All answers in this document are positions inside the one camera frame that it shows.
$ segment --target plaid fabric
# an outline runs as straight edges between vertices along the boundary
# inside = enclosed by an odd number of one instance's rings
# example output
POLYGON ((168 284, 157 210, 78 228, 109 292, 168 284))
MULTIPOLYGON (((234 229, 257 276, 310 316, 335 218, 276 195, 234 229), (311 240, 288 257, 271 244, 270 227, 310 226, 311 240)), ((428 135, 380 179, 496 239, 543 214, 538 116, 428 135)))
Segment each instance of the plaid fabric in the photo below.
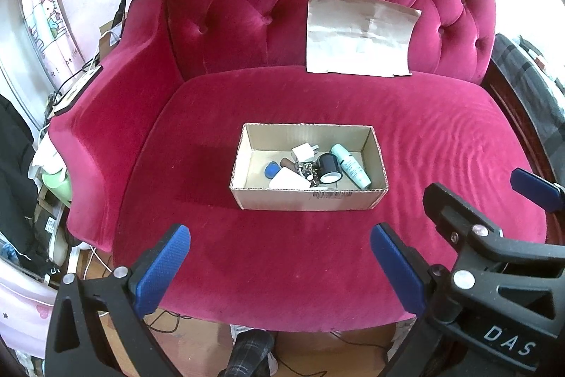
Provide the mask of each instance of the plaid fabric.
POLYGON ((218 377, 269 377, 267 355, 273 345, 273 336, 261 329, 238 334, 228 367, 218 377))
POLYGON ((502 34, 496 34, 492 59, 532 120, 555 179, 565 185, 565 95, 502 34))

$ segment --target black tape roll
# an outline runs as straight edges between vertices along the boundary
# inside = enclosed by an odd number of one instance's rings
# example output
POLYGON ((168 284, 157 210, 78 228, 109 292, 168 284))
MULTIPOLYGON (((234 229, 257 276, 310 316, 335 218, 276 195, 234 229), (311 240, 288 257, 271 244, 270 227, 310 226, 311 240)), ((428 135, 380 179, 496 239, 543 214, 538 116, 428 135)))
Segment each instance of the black tape roll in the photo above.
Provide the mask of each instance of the black tape roll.
POLYGON ((322 184, 333 184, 343 178, 340 163, 337 157, 331 153, 322 154, 317 160, 320 182, 322 184))

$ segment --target hello kitty curtain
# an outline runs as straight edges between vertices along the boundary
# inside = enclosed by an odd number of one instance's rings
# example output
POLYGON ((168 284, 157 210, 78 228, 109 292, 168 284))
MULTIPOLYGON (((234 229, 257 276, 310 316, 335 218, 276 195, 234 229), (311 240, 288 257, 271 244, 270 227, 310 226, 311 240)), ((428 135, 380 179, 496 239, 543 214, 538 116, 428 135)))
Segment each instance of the hello kitty curtain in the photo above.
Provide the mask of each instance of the hello kitty curtain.
MULTIPOLYGON (((65 24, 58 0, 22 0, 25 22, 39 55, 56 88, 80 70, 84 64, 69 29, 65 24)), ((61 89, 68 90, 71 79, 61 89)))

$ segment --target hello kitty character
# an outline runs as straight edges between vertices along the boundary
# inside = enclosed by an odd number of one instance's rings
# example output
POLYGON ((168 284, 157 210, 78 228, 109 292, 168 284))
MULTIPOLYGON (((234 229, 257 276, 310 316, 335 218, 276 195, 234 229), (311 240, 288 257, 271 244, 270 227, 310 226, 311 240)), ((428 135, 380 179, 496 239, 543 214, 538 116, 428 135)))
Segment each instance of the hello kitty character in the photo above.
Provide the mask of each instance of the hello kitty character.
POLYGON ((55 0, 40 0, 43 6, 43 11, 45 12, 45 17, 47 18, 47 24, 53 34, 53 38, 57 39, 57 34, 59 29, 63 26, 63 17, 59 12, 59 8, 55 0))

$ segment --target mint green bottle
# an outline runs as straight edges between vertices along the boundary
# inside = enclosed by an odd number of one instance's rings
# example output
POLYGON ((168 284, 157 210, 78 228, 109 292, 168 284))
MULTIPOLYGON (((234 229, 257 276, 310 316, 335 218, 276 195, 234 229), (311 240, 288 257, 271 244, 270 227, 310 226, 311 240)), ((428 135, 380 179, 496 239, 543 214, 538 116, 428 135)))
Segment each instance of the mint green bottle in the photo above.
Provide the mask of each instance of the mint green bottle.
POLYGON ((359 162, 351 155, 351 152, 341 144, 333 146, 331 152, 337 157, 341 169, 349 176, 349 179, 351 179, 358 188, 368 189, 371 185, 371 180, 363 167, 359 165, 359 162))

